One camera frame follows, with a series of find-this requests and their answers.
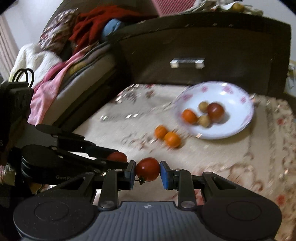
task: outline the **metal handle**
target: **metal handle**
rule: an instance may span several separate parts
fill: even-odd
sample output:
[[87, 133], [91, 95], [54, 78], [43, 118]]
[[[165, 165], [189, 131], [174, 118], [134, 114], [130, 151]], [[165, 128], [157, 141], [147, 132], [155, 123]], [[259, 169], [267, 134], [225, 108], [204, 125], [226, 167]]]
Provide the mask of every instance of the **metal handle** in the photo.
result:
[[170, 62], [170, 66], [173, 69], [179, 67], [195, 67], [196, 69], [202, 69], [205, 66], [204, 58], [174, 58]]

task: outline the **floral tablecloth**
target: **floral tablecloth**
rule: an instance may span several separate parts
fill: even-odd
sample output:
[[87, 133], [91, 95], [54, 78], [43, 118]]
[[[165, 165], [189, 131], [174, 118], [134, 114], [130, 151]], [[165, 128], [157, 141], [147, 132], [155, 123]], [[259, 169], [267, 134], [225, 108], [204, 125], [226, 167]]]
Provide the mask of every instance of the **floral tablecloth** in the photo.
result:
[[[154, 157], [165, 160], [172, 169], [183, 168], [193, 175], [212, 171], [259, 193], [278, 204], [282, 211], [276, 240], [290, 240], [296, 220], [296, 124], [288, 103], [250, 95], [255, 115], [246, 129], [227, 139], [203, 140], [182, 130], [172, 114], [172, 102], [186, 88], [132, 85], [75, 133], [98, 146], [124, 152], [129, 160], [138, 162]], [[169, 149], [154, 138], [154, 129], [160, 124], [180, 134], [180, 148]], [[132, 191], [119, 192], [119, 201], [177, 198], [177, 191], [163, 189], [160, 177], [142, 186], [136, 182]], [[202, 204], [198, 190], [196, 198]]]

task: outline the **red blanket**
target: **red blanket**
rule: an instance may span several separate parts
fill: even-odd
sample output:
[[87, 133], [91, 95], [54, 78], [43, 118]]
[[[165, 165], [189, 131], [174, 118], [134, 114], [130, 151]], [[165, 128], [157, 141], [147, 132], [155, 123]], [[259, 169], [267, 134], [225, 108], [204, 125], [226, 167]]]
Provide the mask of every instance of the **red blanket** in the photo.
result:
[[145, 20], [145, 17], [141, 17], [139, 13], [115, 5], [96, 7], [88, 13], [81, 13], [77, 17], [73, 35], [69, 38], [70, 41], [77, 44], [74, 54], [98, 41], [103, 28], [113, 18], [132, 22]]

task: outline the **white plate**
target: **white plate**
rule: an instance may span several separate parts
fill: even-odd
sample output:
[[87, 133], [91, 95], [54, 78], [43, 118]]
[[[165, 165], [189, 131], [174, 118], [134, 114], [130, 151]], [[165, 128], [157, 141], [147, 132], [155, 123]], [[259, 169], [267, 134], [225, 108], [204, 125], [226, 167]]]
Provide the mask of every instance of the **white plate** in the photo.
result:
[[[214, 123], [208, 128], [185, 123], [181, 117], [185, 109], [191, 109], [198, 116], [203, 115], [198, 109], [202, 101], [221, 103], [225, 109], [225, 120]], [[189, 87], [177, 97], [173, 104], [178, 123], [190, 134], [202, 139], [222, 139], [233, 136], [246, 128], [254, 115], [253, 102], [248, 93], [226, 82], [210, 81]]]

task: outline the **plate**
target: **plate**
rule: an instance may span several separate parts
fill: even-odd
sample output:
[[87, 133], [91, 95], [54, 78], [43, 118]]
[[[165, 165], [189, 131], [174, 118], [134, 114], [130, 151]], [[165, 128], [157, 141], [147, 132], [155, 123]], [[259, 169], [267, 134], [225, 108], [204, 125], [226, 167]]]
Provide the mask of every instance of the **plate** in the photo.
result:
[[[204, 115], [198, 105], [202, 101], [218, 102], [225, 110], [224, 119], [208, 128], [190, 125], [181, 115], [191, 109], [198, 116]], [[184, 90], [174, 101], [173, 111], [179, 125], [195, 137], [202, 139], [222, 139], [233, 136], [247, 127], [254, 115], [254, 105], [249, 94], [242, 88], [226, 82], [203, 82]]]

